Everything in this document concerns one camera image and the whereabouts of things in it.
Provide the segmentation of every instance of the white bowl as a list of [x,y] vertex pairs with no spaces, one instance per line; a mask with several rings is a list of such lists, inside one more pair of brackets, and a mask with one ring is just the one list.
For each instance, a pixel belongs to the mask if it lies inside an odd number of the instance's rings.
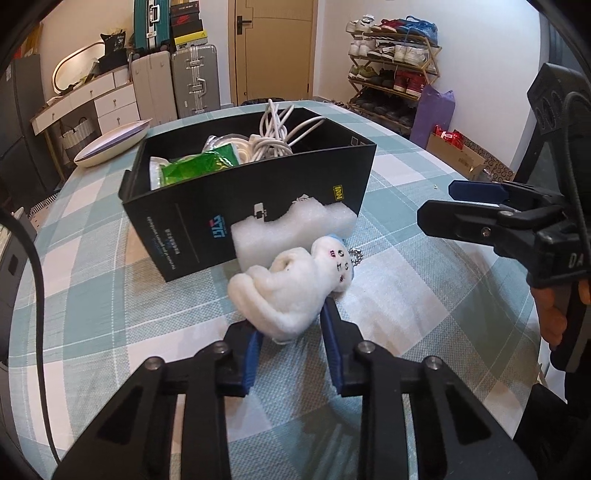
[[137,145],[148,133],[150,120],[121,125],[85,146],[74,159],[79,167],[94,167]]

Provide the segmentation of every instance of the red package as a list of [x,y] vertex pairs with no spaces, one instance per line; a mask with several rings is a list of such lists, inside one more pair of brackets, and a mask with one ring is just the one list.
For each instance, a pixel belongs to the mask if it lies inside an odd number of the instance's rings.
[[439,125],[435,125],[435,134],[460,150],[464,148],[464,135],[457,130],[444,132]]

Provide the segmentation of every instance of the white cable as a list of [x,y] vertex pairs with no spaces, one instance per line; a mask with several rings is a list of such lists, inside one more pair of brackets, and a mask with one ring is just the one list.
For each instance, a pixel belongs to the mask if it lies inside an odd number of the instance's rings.
[[[285,123],[294,109],[295,106],[291,104],[287,109],[283,110],[281,114],[278,114],[278,105],[269,99],[267,108],[259,124],[259,135],[251,135],[250,138],[252,147],[251,161],[259,161],[264,158],[292,155],[292,147],[310,132],[318,128],[326,120],[326,118],[323,116],[310,118],[305,122],[300,123],[288,133]],[[294,141],[289,142],[289,140],[292,139],[296,133],[308,125],[312,125],[312,127],[306,130]]]
[[[259,134],[251,135],[250,139],[245,140],[239,138],[238,135],[225,135],[225,137],[211,138],[212,142],[206,144],[206,148],[209,148],[215,143],[216,140],[225,139],[221,144],[233,143],[239,152],[240,163],[251,163],[265,158],[283,157],[285,155],[293,155],[292,147],[302,140],[310,132],[317,129],[326,120],[325,117],[319,115],[314,118],[310,118],[297,127],[291,132],[287,131],[285,123],[295,110],[295,106],[291,104],[288,108],[284,109],[281,113],[278,113],[279,107],[271,99],[268,101],[265,113],[261,117],[259,123]],[[291,140],[296,133],[300,132],[305,127],[312,125],[308,130],[302,133],[295,140]]]

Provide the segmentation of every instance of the finger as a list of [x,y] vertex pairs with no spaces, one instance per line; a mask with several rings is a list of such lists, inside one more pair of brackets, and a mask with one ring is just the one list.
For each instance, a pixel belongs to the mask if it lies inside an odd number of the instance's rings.
[[589,280],[579,281],[579,297],[585,305],[591,305],[591,292],[589,291]]
[[562,335],[567,326],[566,317],[557,308],[552,308],[544,312],[540,326],[542,324],[546,330],[556,335]]
[[535,300],[535,305],[542,310],[548,310],[554,306],[556,296],[551,288],[532,288],[531,295]]
[[546,340],[546,342],[548,342],[548,344],[550,344],[550,347],[552,349],[559,346],[560,342],[562,342],[562,335],[557,335],[555,333],[551,333],[551,332],[544,330],[544,329],[541,329],[540,333],[542,335],[542,338],[544,340]]

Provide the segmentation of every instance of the red sneaker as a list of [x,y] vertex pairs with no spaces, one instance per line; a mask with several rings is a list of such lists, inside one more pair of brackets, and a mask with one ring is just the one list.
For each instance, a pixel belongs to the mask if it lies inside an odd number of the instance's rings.
[[396,29],[404,25],[406,25],[406,21],[404,20],[386,20],[384,18],[380,25],[373,25],[371,30],[374,32],[396,33]]
[[406,73],[408,77],[408,86],[407,86],[407,94],[421,98],[421,94],[423,93],[423,89],[427,84],[427,80],[425,79],[425,75],[422,73]]
[[403,72],[399,70],[396,72],[396,77],[394,78],[394,90],[397,92],[405,93],[407,91],[407,84],[408,84],[408,72]]

